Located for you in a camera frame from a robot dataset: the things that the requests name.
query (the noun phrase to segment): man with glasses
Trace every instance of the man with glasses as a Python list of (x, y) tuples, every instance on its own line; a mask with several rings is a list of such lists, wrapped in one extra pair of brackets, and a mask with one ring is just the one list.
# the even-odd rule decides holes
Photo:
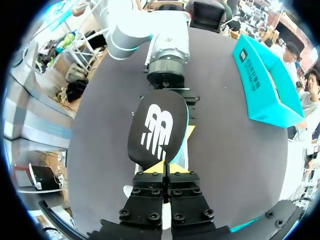
[(307, 78), (306, 91), (297, 88), (304, 113), (304, 121), (295, 126), (294, 141), (305, 142), (308, 147), (312, 142), (312, 135), (320, 122), (320, 75), (312, 69)]
[(296, 85), (296, 82), (299, 81), (299, 78), (295, 62), (300, 59), (300, 53), (297, 46), (292, 42), (287, 42), (286, 48), (283, 48), (278, 44), (273, 44), (270, 47), (270, 50), (283, 61), (291, 80), (293, 81), (294, 85)]

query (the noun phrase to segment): white shirt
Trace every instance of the white shirt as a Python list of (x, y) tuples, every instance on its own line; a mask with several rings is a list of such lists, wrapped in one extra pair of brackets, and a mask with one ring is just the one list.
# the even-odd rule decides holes
[(296, 86), (296, 82), (299, 81), (297, 68), (294, 62), (284, 62), (284, 54), (286, 49), (277, 45), (273, 44), (270, 47), (270, 51), (273, 52), (278, 58), (280, 58), (285, 66), (285, 69), (289, 73), (292, 82), (294, 83), (294, 86)]
[(297, 133), (293, 140), (305, 142), (305, 147), (308, 147), (312, 141), (312, 134), (320, 123), (320, 101), (313, 102), (310, 98), (310, 93), (301, 89), (299, 91), (304, 120), (306, 121), (307, 129), (297, 127)]

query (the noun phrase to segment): white logo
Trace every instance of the white logo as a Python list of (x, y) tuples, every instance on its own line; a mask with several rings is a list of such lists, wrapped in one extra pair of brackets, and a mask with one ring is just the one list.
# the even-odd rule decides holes
[(174, 121), (170, 112), (161, 111), (160, 107), (156, 104), (150, 105), (144, 125), (151, 132), (147, 134), (147, 138), (146, 133), (142, 133), (141, 145), (144, 145), (146, 138), (146, 149), (149, 150), (153, 136), (151, 152), (152, 155), (155, 155), (156, 148), (158, 147), (157, 158), (159, 160), (161, 160), (162, 152), (162, 161), (166, 159), (166, 151), (164, 151), (161, 146), (169, 144), (173, 124)]

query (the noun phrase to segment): turquoise box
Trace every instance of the turquoise box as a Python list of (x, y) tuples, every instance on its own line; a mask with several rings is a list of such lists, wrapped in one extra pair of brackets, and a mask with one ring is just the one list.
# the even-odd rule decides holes
[(304, 113), (285, 65), (267, 46), (241, 35), (232, 52), (244, 89), (248, 117), (281, 128), (304, 120)]

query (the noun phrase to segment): dark round table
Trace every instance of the dark round table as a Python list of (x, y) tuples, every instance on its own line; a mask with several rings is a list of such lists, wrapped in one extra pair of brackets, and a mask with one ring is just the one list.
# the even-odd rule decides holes
[[(190, 28), (185, 85), (201, 100), (188, 140), (189, 170), (215, 212), (217, 227), (234, 227), (263, 214), (279, 200), (284, 182), (286, 129), (248, 119), (232, 57), (236, 41)], [(67, 155), (68, 193), (78, 229), (99, 230), (100, 219), (119, 223), (135, 164), (127, 140), (140, 96), (150, 87), (144, 63), (149, 44), (131, 58), (102, 60), (81, 100)], [(170, 229), (164, 231), (169, 238)]]

